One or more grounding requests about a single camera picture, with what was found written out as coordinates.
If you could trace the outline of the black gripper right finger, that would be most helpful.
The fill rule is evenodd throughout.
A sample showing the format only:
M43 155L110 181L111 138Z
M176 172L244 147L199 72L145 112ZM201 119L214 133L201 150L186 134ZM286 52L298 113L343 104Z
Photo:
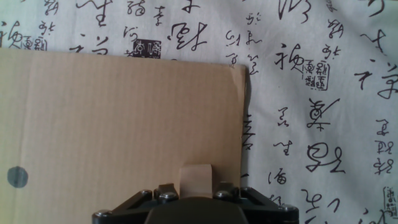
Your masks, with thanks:
M299 224L299 209L293 205L278 205L252 187L237 187L220 182L213 199L231 202L243 211L248 223Z

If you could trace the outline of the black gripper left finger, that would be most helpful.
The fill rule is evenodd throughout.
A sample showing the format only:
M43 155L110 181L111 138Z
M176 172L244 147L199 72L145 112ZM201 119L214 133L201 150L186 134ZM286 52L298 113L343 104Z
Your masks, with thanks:
M92 224L142 224L153 208L178 199L174 184L159 185L154 190L140 190L116 208L92 214Z

